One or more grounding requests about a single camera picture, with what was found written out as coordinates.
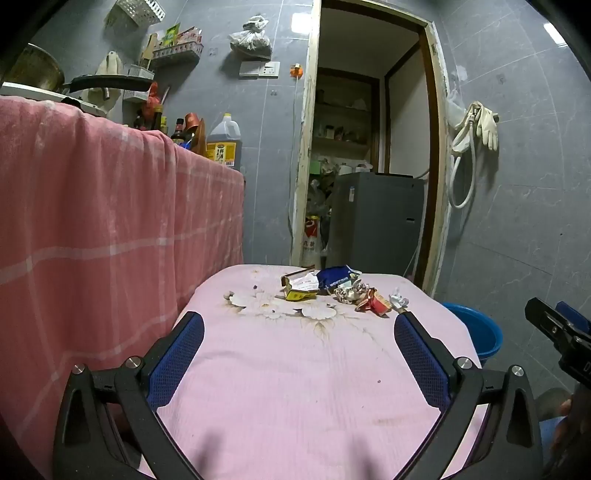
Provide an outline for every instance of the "blue mesh pad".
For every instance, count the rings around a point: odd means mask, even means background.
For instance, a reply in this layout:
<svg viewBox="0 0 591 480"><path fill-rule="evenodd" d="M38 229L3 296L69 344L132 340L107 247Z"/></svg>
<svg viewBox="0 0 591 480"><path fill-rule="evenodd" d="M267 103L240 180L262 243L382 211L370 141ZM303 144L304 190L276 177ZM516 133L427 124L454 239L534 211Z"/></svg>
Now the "blue mesh pad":
<svg viewBox="0 0 591 480"><path fill-rule="evenodd" d="M444 411L451 403L447 375L403 314L394 323L394 339L427 403Z"/></svg>
<svg viewBox="0 0 591 480"><path fill-rule="evenodd" d="M148 404L152 410L167 405L203 340L203 319L195 313L150 376Z"/></svg>
<svg viewBox="0 0 591 480"><path fill-rule="evenodd" d="M558 302L556 311L570 321L578 330L589 333L589 321L568 303L563 301Z"/></svg>

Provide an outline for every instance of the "blue plastic basin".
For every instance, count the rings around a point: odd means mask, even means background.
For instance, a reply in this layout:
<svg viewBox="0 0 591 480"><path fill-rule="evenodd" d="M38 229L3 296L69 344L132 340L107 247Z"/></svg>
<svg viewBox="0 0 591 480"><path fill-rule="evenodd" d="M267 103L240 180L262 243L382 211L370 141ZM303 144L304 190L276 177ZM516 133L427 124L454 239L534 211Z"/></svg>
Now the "blue plastic basin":
<svg viewBox="0 0 591 480"><path fill-rule="evenodd" d="M466 325L481 363L499 351L503 344L503 332L492 319L464 305L456 303L442 303L442 305Z"/></svg>

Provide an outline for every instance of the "blue wrapper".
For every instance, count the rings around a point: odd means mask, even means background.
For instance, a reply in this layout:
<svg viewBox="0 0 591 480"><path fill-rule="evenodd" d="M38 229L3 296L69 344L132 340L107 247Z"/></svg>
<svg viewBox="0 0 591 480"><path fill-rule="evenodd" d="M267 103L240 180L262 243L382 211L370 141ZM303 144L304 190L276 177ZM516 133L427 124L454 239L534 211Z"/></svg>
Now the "blue wrapper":
<svg viewBox="0 0 591 480"><path fill-rule="evenodd" d="M318 278L318 288L321 290L332 290L346 281L354 282L361 272L349 268L348 265L342 267L329 267L320 270L316 277Z"/></svg>

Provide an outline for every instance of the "cooking pot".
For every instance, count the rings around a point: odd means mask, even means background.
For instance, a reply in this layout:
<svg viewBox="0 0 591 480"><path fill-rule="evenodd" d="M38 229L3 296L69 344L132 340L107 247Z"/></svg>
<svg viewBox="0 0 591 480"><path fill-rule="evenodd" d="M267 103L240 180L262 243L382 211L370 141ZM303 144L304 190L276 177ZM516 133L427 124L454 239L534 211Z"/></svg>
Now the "cooking pot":
<svg viewBox="0 0 591 480"><path fill-rule="evenodd" d="M57 60L32 43L18 56L4 80L51 92L61 91L65 82L64 72Z"/></svg>
<svg viewBox="0 0 591 480"><path fill-rule="evenodd" d="M64 83L64 72L57 60L32 43L18 56L5 81L58 93L102 88L105 99L108 98L109 88L146 92L152 85L151 79L130 75L81 75L70 83Z"/></svg>

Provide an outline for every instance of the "doorway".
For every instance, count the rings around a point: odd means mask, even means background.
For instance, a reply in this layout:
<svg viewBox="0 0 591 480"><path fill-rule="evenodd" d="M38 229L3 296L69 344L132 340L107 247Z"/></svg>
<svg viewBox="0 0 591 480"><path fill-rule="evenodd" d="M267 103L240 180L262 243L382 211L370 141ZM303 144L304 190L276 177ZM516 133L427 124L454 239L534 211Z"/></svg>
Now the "doorway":
<svg viewBox="0 0 591 480"><path fill-rule="evenodd" d="M403 275L431 294L449 215L437 32L368 0L314 0L312 16L291 261Z"/></svg>

